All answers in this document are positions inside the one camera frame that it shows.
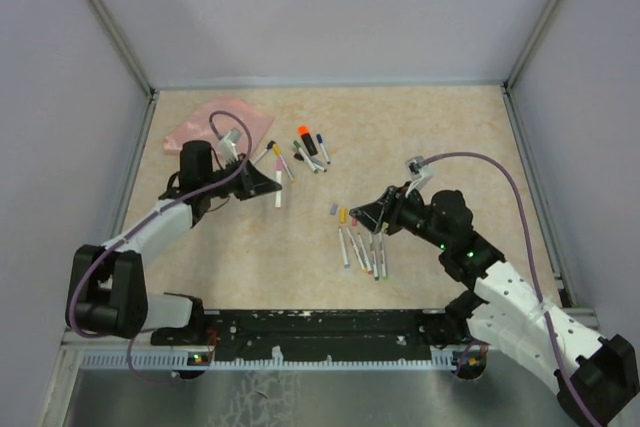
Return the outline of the light green capped marker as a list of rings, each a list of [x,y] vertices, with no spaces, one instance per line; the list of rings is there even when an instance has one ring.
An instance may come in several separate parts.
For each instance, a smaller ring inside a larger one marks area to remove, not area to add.
[[[388,269],[387,269],[387,259],[386,259],[386,249],[384,242],[384,234],[378,234],[378,243],[379,243],[379,253],[380,253],[380,273],[382,279],[388,279]]]

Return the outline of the orange white marker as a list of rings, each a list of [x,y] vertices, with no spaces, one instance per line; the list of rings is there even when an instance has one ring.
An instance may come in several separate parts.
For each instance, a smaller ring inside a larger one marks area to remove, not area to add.
[[[289,165],[287,164],[279,145],[277,143],[274,143],[272,149],[273,149],[274,153],[276,154],[276,156],[278,157],[278,159],[279,159],[279,161],[280,161],[280,163],[281,163],[281,165],[282,165],[282,167],[284,169],[284,172],[286,173],[286,175],[289,178],[289,180],[291,181],[291,183],[295,183],[296,182],[296,178],[295,178],[294,174],[292,173]]]

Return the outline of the magenta capped marker pen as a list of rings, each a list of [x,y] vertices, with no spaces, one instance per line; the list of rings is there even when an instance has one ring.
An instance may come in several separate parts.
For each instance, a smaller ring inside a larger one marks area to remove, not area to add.
[[[368,257],[367,248],[366,248],[366,245],[364,243],[364,239],[363,239],[362,235],[360,234],[360,232],[357,232],[357,238],[358,238],[361,257],[363,259],[363,263],[364,263],[366,272],[369,275],[373,275],[373,273],[374,273],[373,267],[371,266],[371,263],[370,263],[370,260],[369,260],[369,257]]]

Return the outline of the yellow capped marker pen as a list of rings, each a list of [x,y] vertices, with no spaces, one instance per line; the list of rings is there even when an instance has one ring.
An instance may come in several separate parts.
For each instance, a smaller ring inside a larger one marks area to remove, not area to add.
[[[355,253],[355,256],[356,256],[356,259],[357,259],[357,262],[358,262],[359,266],[364,271],[364,273],[368,274],[368,269],[367,269],[367,267],[365,265],[365,262],[364,262],[364,259],[363,259],[362,255],[361,255],[360,248],[359,248],[359,246],[358,246],[358,244],[357,244],[357,242],[355,240],[355,237],[354,237],[350,227],[347,227],[347,235],[349,237],[349,241],[350,241],[351,246],[352,246],[352,248],[354,250],[354,253]]]

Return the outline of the lavender marker pen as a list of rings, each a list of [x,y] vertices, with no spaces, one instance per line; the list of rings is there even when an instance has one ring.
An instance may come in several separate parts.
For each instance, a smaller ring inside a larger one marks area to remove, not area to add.
[[[340,242],[342,263],[343,263],[343,267],[346,269],[350,267],[350,263],[349,263],[347,249],[346,249],[344,233],[343,233],[342,227],[340,226],[338,227],[338,236],[339,236],[339,242]]]

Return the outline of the blue capped marker pen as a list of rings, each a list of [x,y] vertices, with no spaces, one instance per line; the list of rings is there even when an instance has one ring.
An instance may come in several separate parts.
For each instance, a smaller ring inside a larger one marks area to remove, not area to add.
[[[328,150],[326,148],[325,142],[324,142],[323,137],[321,136],[321,134],[316,134],[316,140],[318,142],[318,145],[319,145],[319,147],[321,149],[322,155],[323,155],[326,163],[327,164],[331,164],[331,158],[330,158],[329,152],[328,152]]]

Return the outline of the dark green capped marker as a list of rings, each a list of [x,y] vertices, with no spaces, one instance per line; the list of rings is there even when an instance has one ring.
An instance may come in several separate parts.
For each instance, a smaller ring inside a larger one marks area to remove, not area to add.
[[[375,281],[379,281],[380,275],[377,264],[377,253],[375,246],[375,239],[371,232],[368,233],[368,242],[369,242],[369,254],[370,254],[370,264],[371,264],[371,272]]]

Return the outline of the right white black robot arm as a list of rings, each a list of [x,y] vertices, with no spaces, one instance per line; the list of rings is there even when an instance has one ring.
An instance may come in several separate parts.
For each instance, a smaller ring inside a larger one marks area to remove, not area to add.
[[[635,350],[582,325],[534,287],[504,254],[476,232],[458,190],[425,202],[417,191],[390,186],[350,216],[374,234],[406,230],[440,248],[445,272],[466,287],[447,309],[448,334],[485,343],[543,382],[580,426],[607,425],[639,393]]]

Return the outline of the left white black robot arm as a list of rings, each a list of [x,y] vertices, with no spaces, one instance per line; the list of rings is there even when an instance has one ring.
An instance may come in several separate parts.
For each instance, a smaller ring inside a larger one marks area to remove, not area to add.
[[[150,294],[146,268],[202,220],[213,199],[245,201],[281,189],[245,155],[216,169],[210,143],[187,142],[179,155],[178,172],[142,220],[103,244],[83,245],[74,254],[67,325],[85,338],[132,339],[143,331],[172,329],[186,343],[201,341],[208,320],[197,313],[197,299]]]

